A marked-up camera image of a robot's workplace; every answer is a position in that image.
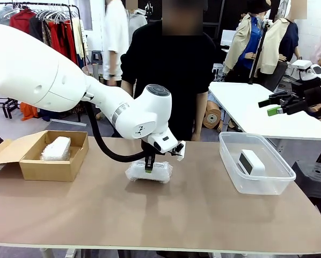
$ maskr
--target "floor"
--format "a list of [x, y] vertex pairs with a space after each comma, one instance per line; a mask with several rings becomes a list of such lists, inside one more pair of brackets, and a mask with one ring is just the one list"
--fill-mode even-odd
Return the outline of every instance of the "floor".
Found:
[[[0, 135], [3, 139], [16, 139], [24, 135], [36, 133], [42, 130], [67, 130], [67, 131], [87, 131], [92, 136], [89, 120], [86, 116], [82, 116], [82, 122], [87, 123], [86, 127], [74, 126], [60, 123], [49, 123], [41, 119], [30, 119], [21, 121], [22, 115], [19, 110], [13, 111], [13, 119], [6, 119], [0, 109]], [[67, 120], [77, 121], [76, 116], [70, 116]], [[113, 130], [106, 119], [98, 121], [102, 136], [109, 137]], [[218, 133], [214, 130], [203, 128], [202, 141], [218, 141]], [[296, 160], [307, 160], [314, 162], [321, 152], [320, 141], [288, 141], [286, 149], [282, 153], [288, 164], [292, 165]], [[55, 258], [65, 257], [66, 250], [54, 250]], [[156, 258], [158, 255], [152, 251], [138, 251], [133, 253], [133, 258]], [[0, 247], [0, 258], [38, 258], [42, 257], [38, 249], [31, 248], [13, 248]], [[92, 258], [118, 258], [115, 250], [93, 250]], [[235, 254], [215, 254], [216, 258], [243, 258], [242, 255]], [[284, 256], [269, 255], [248, 255], [248, 258], [284, 258]], [[297, 258], [296, 255], [286, 256], [289, 258]]]

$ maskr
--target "bubble wrap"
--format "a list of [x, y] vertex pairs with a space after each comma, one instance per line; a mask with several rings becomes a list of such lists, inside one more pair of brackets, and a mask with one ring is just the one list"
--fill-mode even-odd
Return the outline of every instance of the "bubble wrap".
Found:
[[66, 161], [70, 159], [71, 139], [58, 137], [51, 144], [47, 145], [41, 153], [41, 160], [44, 161]]
[[126, 170], [126, 176], [131, 181], [138, 179], [154, 180], [168, 183], [172, 174], [172, 166], [168, 162], [155, 162], [151, 173], [145, 171], [145, 161], [134, 161]]

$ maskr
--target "cardboard box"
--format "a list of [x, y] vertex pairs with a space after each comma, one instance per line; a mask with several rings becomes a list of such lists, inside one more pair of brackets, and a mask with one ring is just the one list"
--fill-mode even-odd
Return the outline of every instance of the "cardboard box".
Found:
[[[69, 161], [43, 161], [45, 147], [57, 137], [71, 138]], [[0, 164], [19, 162], [25, 180], [72, 182], [89, 149], [86, 132], [42, 131], [0, 144]]]

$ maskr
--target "patterned garment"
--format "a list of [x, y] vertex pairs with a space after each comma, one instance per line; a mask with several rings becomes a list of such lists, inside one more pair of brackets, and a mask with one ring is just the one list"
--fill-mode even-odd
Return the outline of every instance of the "patterned garment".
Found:
[[47, 22], [42, 22], [42, 41], [47, 46], [53, 48], [52, 40], [51, 40], [51, 31], [47, 25]]

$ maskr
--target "plastic container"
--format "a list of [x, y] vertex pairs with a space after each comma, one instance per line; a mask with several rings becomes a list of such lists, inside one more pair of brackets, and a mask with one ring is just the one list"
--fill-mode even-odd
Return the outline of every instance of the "plastic container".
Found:
[[[280, 154], [262, 136], [223, 132], [219, 135], [220, 155], [238, 192], [250, 195], [280, 195], [296, 175]], [[242, 172], [238, 159], [242, 149], [255, 152], [265, 166], [264, 176]]]

